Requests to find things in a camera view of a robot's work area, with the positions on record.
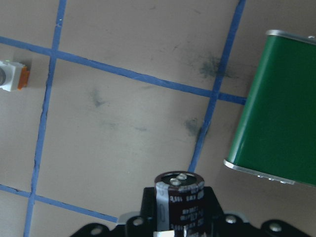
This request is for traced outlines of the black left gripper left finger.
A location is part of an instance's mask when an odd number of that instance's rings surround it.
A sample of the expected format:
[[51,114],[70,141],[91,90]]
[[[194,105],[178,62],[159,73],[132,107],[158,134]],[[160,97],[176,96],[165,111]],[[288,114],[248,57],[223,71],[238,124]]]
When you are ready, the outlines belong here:
[[140,215],[145,217],[151,225],[157,224],[157,201],[154,187],[144,188]]

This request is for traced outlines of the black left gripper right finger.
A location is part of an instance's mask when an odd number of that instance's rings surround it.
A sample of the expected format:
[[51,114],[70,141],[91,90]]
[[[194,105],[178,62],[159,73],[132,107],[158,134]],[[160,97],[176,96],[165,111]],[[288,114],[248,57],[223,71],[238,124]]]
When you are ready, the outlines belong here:
[[223,209],[211,187],[204,187],[204,218],[205,220],[215,220],[224,215]]

